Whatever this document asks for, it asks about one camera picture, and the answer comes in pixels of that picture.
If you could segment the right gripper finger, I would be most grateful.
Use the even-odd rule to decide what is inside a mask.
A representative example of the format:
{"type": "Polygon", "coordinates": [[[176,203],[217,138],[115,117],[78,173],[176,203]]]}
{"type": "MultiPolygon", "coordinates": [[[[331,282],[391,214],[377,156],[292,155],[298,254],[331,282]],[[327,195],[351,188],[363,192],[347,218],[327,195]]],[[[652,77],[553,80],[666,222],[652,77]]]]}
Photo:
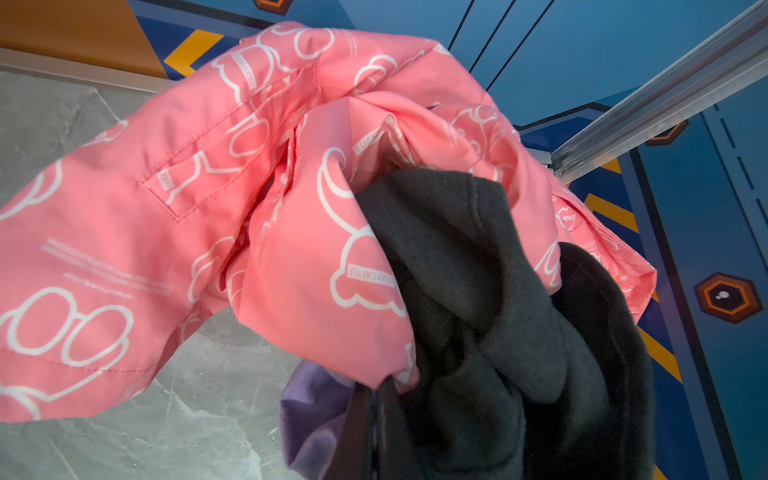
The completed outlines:
{"type": "Polygon", "coordinates": [[[406,480],[420,477],[394,380],[377,390],[357,384],[334,455],[323,474],[333,480],[406,480]]]}

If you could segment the purple cloth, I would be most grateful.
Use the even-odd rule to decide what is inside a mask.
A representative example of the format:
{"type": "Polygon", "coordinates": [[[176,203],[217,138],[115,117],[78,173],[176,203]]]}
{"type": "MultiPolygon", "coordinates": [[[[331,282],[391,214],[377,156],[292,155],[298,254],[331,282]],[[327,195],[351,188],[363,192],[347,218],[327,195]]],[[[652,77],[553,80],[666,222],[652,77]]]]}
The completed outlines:
{"type": "Polygon", "coordinates": [[[279,403],[282,455],[305,479],[320,479],[335,453],[355,382],[303,360],[279,403]]]}

